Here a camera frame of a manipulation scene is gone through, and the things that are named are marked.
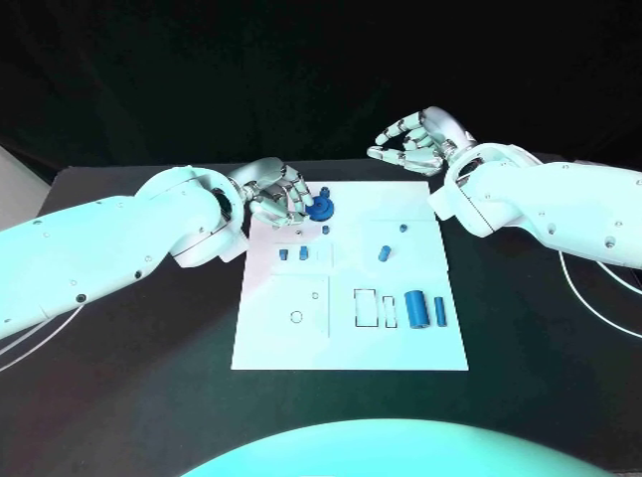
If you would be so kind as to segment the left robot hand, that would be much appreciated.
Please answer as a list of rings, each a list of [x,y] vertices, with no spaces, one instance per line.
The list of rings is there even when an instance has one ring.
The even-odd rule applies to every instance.
[[[301,173],[278,157],[245,164],[229,173],[229,180],[254,219],[275,229],[306,221],[311,192]]]

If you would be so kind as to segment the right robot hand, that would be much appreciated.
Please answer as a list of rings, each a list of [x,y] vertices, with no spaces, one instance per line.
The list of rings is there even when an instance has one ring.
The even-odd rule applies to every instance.
[[[477,145],[470,132],[440,107],[399,118],[376,135],[366,155],[425,177],[437,175],[460,153]]]

